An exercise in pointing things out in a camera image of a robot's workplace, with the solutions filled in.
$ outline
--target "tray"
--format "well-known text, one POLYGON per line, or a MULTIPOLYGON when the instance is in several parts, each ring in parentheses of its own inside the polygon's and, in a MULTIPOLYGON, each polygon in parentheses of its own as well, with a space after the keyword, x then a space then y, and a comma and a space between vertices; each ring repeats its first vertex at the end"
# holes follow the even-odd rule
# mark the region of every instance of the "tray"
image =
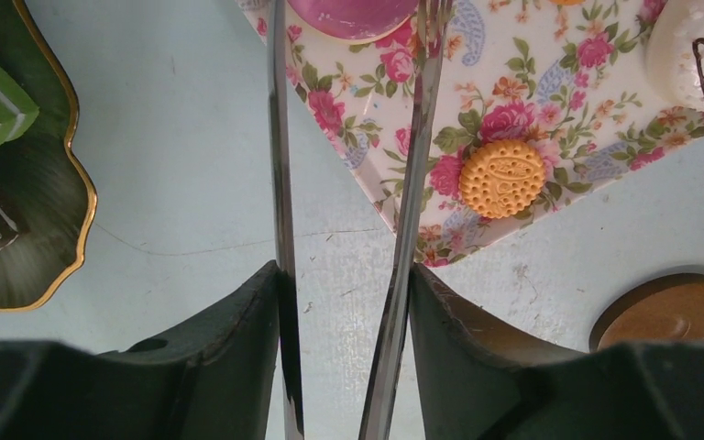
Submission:
MULTIPOLYGON (((666 0, 456 0, 434 121, 417 261, 461 260, 533 221, 704 137, 704 113, 648 86, 644 51, 666 0), (521 138, 546 164, 542 193, 515 217, 468 209, 463 160, 521 138)), ((238 0, 266 35, 268 2, 238 0)), ((393 231, 412 117, 414 20, 349 46, 288 13, 287 70, 329 143, 393 231)))

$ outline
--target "leaf-shaped dish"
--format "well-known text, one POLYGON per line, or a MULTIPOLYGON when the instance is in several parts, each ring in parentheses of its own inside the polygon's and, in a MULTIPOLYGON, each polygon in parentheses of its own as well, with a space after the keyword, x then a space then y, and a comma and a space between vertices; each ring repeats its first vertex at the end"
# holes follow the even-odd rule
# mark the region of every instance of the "leaf-shaped dish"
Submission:
POLYGON ((0 148, 0 189, 30 230, 0 252, 0 312, 17 312, 41 306, 81 267, 96 194, 71 150, 76 93, 23 0, 0 0, 0 66, 40 108, 0 148))

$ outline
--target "white table surface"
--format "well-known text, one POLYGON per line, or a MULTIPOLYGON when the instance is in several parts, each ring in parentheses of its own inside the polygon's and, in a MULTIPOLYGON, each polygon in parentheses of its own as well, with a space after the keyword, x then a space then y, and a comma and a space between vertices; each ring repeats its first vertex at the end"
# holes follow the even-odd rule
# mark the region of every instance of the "white table surface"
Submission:
MULTIPOLYGON (((125 349, 274 256, 266 52, 234 0, 29 0, 80 97, 100 203, 84 267, 0 338, 125 349)), ((309 439, 357 438, 394 237, 295 96, 291 161, 309 439)), ((586 349, 605 306, 704 272, 704 139, 437 273, 521 329, 586 349)), ((407 341, 393 439, 423 437, 407 341)), ((268 439, 282 438, 281 378, 268 439)))

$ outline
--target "gold rim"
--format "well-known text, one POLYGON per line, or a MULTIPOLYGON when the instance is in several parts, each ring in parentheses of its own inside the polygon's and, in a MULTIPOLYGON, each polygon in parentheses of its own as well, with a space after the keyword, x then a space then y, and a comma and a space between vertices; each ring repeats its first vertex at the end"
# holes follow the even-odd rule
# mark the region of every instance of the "gold rim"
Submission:
POLYGON ((30 305, 23 307, 14 307, 8 309, 0 309, 0 313, 5 312, 27 312, 29 310, 35 310, 44 303, 46 303, 56 290, 61 286, 61 284, 66 281, 77 269, 79 269, 84 263, 84 249, 87 242, 87 236, 90 232, 90 228, 93 225, 93 217, 95 216, 95 207, 98 205, 98 195, 95 193, 95 187, 93 182, 90 180, 90 176, 87 175, 87 171, 80 164, 80 161, 72 153, 72 140, 74 139, 74 133, 77 131, 77 122, 80 115, 80 103, 77 100, 77 93, 74 91, 72 82, 66 75, 66 71, 61 67, 58 59, 55 58, 55 54, 52 53, 50 46, 47 41, 42 37, 41 32, 36 26, 31 13, 28 12, 28 7, 26 6, 25 0, 12 0, 12 4, 15 6, 17 13, 23 20, 23 24, 26 25, 28 33, 31 34, 34 42, 38 45, 39 50, 41 50, 44 58, 55 71, 55 74, 60 80, 60 84, 63 86, 63 90, 66 91, 66 98, 69 100, 69 126, 66 128, 66 135, 63 137, 63 143, 66 147, 66 156, 69 158, 74 168, 79 173, 82 181, 84 182, 85 189, 87 190, 87 213, 85 213, 84 220, 82 221, 82 228, 80 230, 80 236, 77 239, 77 258, 74 262, 69 265, 63 272, 58 275, 58 277, 53 281, 47 290, 39 297, 38 300, 30 305))

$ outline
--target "brown wooden coaster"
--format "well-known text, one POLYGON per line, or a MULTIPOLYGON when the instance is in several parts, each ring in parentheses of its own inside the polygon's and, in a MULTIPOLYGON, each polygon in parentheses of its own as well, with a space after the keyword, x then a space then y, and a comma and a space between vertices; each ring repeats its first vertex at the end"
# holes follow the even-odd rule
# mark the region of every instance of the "brown wooden coaster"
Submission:
POLYGON ((669 275, 625 293, 595 323, 589 349, 636 339, 704 340, 704 275, 669 275))

